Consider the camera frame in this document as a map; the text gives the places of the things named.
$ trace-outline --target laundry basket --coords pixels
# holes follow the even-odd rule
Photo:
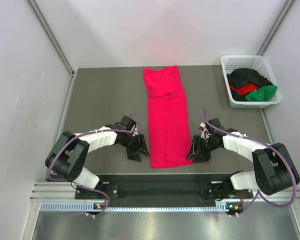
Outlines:
[[[282,96],[279,88],[275,95],[269,101],[236,101],[233,99],[230,86],[228,83],[227,74],[230,74],[235,69],[254,69],[259,74],[267,78],[273,85],[277,85],[275,76],[269,66],[268,61],[263,56],[258,55],[226,55],[221,58],[223,77],[228,93],[229,103],[232,108],[265,108],[271,104],[280,103]]]

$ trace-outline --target purple cable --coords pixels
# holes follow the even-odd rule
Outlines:
[[[233,137],[236,137],[236,138],[239,138],[240,136],[238,135],[235,135],[233,133],[230,133],[230,132],[227,132],[221,128],[218,128],[216,126],[213,126],[211,123],[209,123],[206,119],[206,110],[205,109],[201,109],[201,117],[204,121],[205,124],[209,125],[211,128],[221,132],[221,133],[224,133],[224,134],[227,134],[227,135],[230,135],[230,136],[233,136]],[[288,162],[286,161],[286,159],[284,158],[284,156],[277,150],[275,149],[273,146],[269,145],[268,143],[266,143],[265,141],[262,141],[262,140],[259,140],[259,139],[256,139],[254,137],[250,137],[250,136],[243,136],[242,137],[243,139],[248,139],[248,140],[252,140],[252,141],[255,141],[257,143],[260,143],[264,146],[266,146],[267,148],[271,149],[272,151],[275,152],[275,154],[282,160],[283,164],[285,165],[287,171],[289,172],[290,176],[291,176],[291,181],[292,181],[292,188],[293,188],[293,191],[292,191],[292,197],[290,199],[290,201],[286,204],[283,204],[283,205],[280,205],[280,204],[275,204],[271,201],[269,201],[268,199],[266,199],[265,196],[263,196],[263,194],[258,190],[256,195],[254,196],[254,198],[252,199],[251,203],[246,207],[246,209],[244,211],[241,212],[241,214],[243,214],[247,209],[249,209],[251,207],[251,204],[254,203],[254,201],[257,199],[258,195],[260,195],[260,197],[268,204],[274,206],[274,207],[278,207],[278,208],[286,208],[286,207],[290,207],[291,204],[295,201],[296,199],[296,196],[297,196],[297,182],[296,182],[296,179],[295,179],[295,176],[294,176],[294,173],[292,172]]]
[[[91,135],[91,134],[98,134],[98,133],[105,133],[105,132],[117,132],[117,133],[135,133],[135,132],[139,132],[141,131],[142,129],[144,128],[141,127],[140,129],[137,129],[137,130],[120,130],[120,129],[105,129],[105,130],[97,130],[97,131],[88,131],[88,132],[85,132],[85,133],[81,133],[79,135],[76,135],[75,137],[73,137],[70,141],[68,141],[62,148],[61,150],[57,153],[57,155],[55,156],[55,158],[53,159],[52,163],[50,164],[49,168],[48,168],[48,178],[50,180],[59,180],[59,178],[53,178],[51,176],[51,171],[52,171],[52,168],[54,167],[56,161],[59,159],[59,157],[61,156],[61,154],[67,149],[67,147],[73,143],[75,140],[77,140],[78,138],[81,138],[81,137],[84,137],[84,136],[87,136],[87,135]]]
[[[141,116],[142,117],[142,114],[141,113],[133,113],[131,114],[129,117],[131,116],[134,116],[134,115],[138,115],[138,116]],[[105,129],[105,130],[97,130],[97,131],[89,131],[89,132],[85,132],[85,133],[81,133],[79,135],[76,135],[75,137],[73,137],[70,141],[68,141],[62,148],[61,150],[57,153],[57,155],[55,156],[55,158],[53,159],[52,163],[50,164],[50,167],[48,168],[48,178],[52,181],[55,181],[55,180],[58,180],[60,181],[61,178],[54,178],[51,176],[51,171],[52,171],[52,168],[54,167],[56,161],[58,160],[58,158],[61,156],[61,154],[66,150],[66,148],[71,144],[73,143],[73,141],[75,141],[76,139],[78,138],[81,138],[81,137],[84,137],[84,136],[87,136],[87,135],[91,135],[91,134],[98,134],[98,133],[104,133],[104,132],[118,132],[118,133],[135,133],[135,132],[139,132],[141,131],[145,126],[141,127],[140,129],[137,129],[137,130],[120,130],[120,129]],[[102,209],[101,212],[99,212],[96,216],[101,216],[102,214],[105,213],[106,209],[108,208],[109,206],[109,203],[110,203],[110,197],[103,191],[100,191],[100,190],[97,190],[97,189],[93,189],[93,188],[90,188],[90,187],[86,187],[86,186],[82,186],[82,185],[78,185],[80,188],[82,189],[86,189],[86,190],[89,190],[89,191],[92,191],[92,192],[96,192],[96,193],[99,193],[99,194],[102,194],[104,195],[106,198],[107,198],[107,202],[104,206],[104,208]],[[83,212],[77,212],[77,213],[74,213],[70,216],[67,216],[65,219],[63,219],[62,221],[60,221],[59,223],[56,224],[56,226],[53,227],[53,229],[51,229],[50,231],[45,231],[43,229],[43,226],[42,226],[42,222],[40,222],[40,230],[41,232],[44,234],[44,235],[48,235],[49,233],[51,233],[53,230],[55,230],[56,228],[58,228],[60,225],[62,225],[64,222],[68,221],[69,219],[71,219],[72,217],[74,216],[78,216],[78,215],[85,215],[86,213],[83,213]]]

